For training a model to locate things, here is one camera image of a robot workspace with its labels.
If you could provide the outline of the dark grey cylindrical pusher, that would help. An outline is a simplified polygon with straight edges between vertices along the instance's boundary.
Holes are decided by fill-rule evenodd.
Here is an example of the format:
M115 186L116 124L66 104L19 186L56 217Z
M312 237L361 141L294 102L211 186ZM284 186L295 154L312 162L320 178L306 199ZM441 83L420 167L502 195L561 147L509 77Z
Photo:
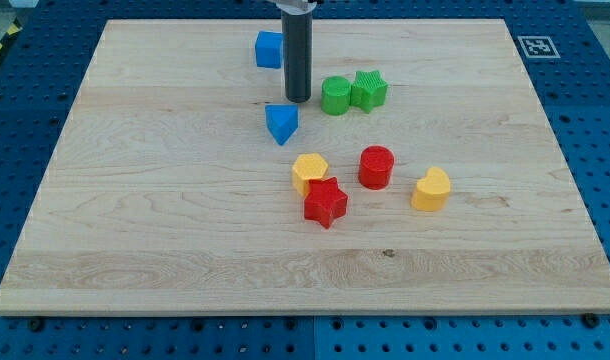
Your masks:
M287 99L303 103L311 97L312 13L293 15L281 11L284 87Z

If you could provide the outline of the silver pusher mount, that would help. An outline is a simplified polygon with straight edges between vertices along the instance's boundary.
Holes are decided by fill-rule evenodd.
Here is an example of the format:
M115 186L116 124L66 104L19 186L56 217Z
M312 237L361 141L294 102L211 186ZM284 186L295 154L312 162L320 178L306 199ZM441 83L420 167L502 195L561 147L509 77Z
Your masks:
M323 0L270 0L270 2L288 14L307 14L322 4Z

